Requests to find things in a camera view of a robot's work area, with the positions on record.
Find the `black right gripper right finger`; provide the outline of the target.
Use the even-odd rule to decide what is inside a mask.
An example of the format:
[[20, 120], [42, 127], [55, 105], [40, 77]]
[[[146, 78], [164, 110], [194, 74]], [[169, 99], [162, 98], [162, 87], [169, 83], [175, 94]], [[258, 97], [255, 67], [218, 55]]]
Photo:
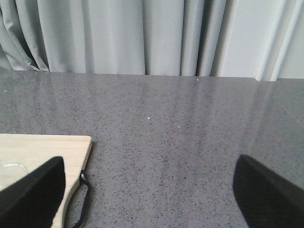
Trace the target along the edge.
[[239, 156], [232, 187], [250, 228], [304, 226], [304, 190], [254, 158]]

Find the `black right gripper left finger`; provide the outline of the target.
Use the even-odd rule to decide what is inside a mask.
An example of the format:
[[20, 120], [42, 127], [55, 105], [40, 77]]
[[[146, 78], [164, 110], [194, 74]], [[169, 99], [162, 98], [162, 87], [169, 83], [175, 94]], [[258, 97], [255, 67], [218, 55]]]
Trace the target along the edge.
[[64, 160], [56, 156], [0, 191], [0, 226], [52, 227], [65, 188]]

